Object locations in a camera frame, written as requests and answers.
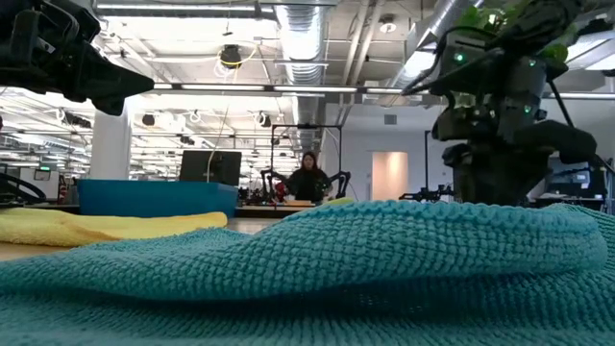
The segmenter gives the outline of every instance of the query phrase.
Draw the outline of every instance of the woman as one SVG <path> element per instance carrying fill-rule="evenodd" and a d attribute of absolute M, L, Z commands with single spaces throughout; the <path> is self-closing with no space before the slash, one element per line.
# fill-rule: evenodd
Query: woman
<path fill-rule="evenodd" d="M 304 154 L 301 168 L 288 178 L 286 186 L 290 193 L 295 195 L 297 201 L 310 201 L 312 203 L 322 202 L 325 194 L 331 190 L 329 177 L 318 168 L 316 155 L 312 152 Z"/>

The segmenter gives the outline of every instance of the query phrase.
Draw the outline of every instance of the ceiling light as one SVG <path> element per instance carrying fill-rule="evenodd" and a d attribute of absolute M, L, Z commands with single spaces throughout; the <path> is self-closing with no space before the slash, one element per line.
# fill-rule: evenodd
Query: ceiling light
<path fill-rule="evenodd" d="M 58 155 L 45 155 L 45 158 L 51 159 L 51 160 L 66 160 L 65 157 L 61 157 Z"/>
<path fill-rule="evenodd" d="M 430 68 L 435 61 L 435 55 L 430 52 L 414 52 L 404 65 L 406 74 L 418 76 L 423 70 Z"/>
<path fill-rule="evenodd" d="M 168 83 L 156 83 L 154 84 L 154 89 L 172 89 L 173 85 L 168 84 Z"/>
<path fill-rule="evenodd" d="M 605 100 L 615 101 L 615 93 L 600 93 L 600 92 L 561 92 L 559 93 L 562 99 L 566 100 Z M 555 94 L 549 92 L 545 98 L 554 99 Z"/>
<path fill-rule="evenodd" d="M 290 65 L 290 66 L 329 66 L 328 62 L 311 62 L 311 61 L 280 61 L 274 60 L 274 65 Z"/>
<path fill-rule="evenodd" d="M 611 70 L 611 69 L 615 69 L 615 54 L 608 56 L 604 59 L 602 59 L 601 61 L 594 63 L 593 65 L 587 67 L 586 69 L 588 70 L 598 70 L 598 71 L 603 71 L 603 70 Z"/>
<path fill-rule="evenodd" d="M 357 92 L 356 87 L 349 86 L 274 86 L 274 90 L 281 92 Z"/>
<path fill-rule="evenodd" d="M 571 45 L 570 47 L 568 47 L 568 59 L 566 60 L 566 62 L 570 62 L 584 55 L 585 53 L 590 52 L 592 49 L 598 47 L 604 42 L 605 39 L 597 39 L 591 42 L 579 42 Z"/>
<path fill-rule="evenodd" d="M 38 162 L 3 162 L 12 167 L 38 167 Z"/>
<path fill-rule="evenodd" d="M 367 93 L 397 95 L 402 93 L 402 90 L 400 88 L 393 87 L 368 87 Z"/>
<path fill-rule="evenodd" d="M 253 11 L 250 6 L 187 5 L 187 4 L 98 4 L 96 10 L 149 10 L 149 11 Z M 273 12 L 273 8 L 262 8 L 262 12 Z"/>
<path fill-rule="evenodd" d="M 263 91 L 264 86 L 239 86 L 239 85 L 182 85 L 185 90 L 211 90 L 211 91 Z"/>
<path fill-rule="evenodd" d="M 381 24 L 381 33 L 383 34 L 389 34 L 395 31 L 395 29 L 397 29 L 397 25 L 395 23 L 393 23 L 393 21 L 395 21 L 395 15 L 393 14 L 385 14 L 381 17 L 381 20 L 379 21 Z"/>

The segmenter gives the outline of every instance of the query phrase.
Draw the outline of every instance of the teal towel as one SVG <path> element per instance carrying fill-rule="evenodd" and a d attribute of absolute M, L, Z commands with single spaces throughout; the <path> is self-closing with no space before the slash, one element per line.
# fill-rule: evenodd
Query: teal towel
<path fill-rule="evenodd" d="M 325 206 L 0 263 L 2 345 L 613 345 L 615 218 Z"/>

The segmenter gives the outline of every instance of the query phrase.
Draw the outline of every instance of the computer monitor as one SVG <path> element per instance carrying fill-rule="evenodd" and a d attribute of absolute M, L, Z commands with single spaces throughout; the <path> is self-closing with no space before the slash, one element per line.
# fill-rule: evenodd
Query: computer monitor
<path fill-rule="evenodd" d="M 206 182 L 211 151 L 186 150 L 182 157 L 180 181 Z M 215 152 L 209 168 L 209 181 L 231 186 L 239 185 L 241 153 Z"/>
<path fill-rule="evenodd" d="M 594 197 L 602 192 L 600 179 L 595 169 L 588 162 L 573 164 L 562 163 L 559 158 L 550 158 L 549 167 L 552 170 L 546 179 L 546 191 L 575 197 Z"/>

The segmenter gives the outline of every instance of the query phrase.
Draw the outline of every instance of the silver duct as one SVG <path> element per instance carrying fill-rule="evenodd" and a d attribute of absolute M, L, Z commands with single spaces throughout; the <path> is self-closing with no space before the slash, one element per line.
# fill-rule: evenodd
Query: silver duct
<path fill-rule="evenodd" d="M 281 26 L 281 42 L 286 60 L 309 62 L 324 58 L 325 15 L 327 6 L 278 5 L 255 8 L 249 5 L 157 4 L 149 0 L 94 0 L 93 11 L 100 16 L 203 17 L 276 20 Z M 320 85 L 324 67 L 288 64 L 288 82 L 292 85 Z M 322 124 L 325 102 L 321 98 L 296 97 L 293 112 L 297 124 Z M 314 140 L 322 132 L 301 131 L 302 150 L 316 147 Z"/>
<path fill-rule="evenodd" d="M 438 0 L 433 15 L 424 21 L 412 24 L 406 42 L 407 62 L 388 82 L 387 87 L 402 88 L 412 82 L 417 77 L 416 71 L 411 68 L 406 69 L 406 66 L 410 67 L 412 55 L 416 50 L 429 43 L 428 38 L 441 37 L 471 6 L 480 3 L 482 0 Z"/>
<path fill-rule="evenodd" d="M 283 56 L 290 61 L 318 61 L 324 58 L 325 15 L 322 6 L 276 6 L 282 28 Z M 324 67 L 309 64 L 289 64 L 286 76 L 292 85 L 320 85 Z M 320 97 L 294 97 L 293 113 L 297 124 L 323 124 L 325 101 Z M 322 132 L 300 131 L 299 143 L 303 151 L 314 150 Z"/>

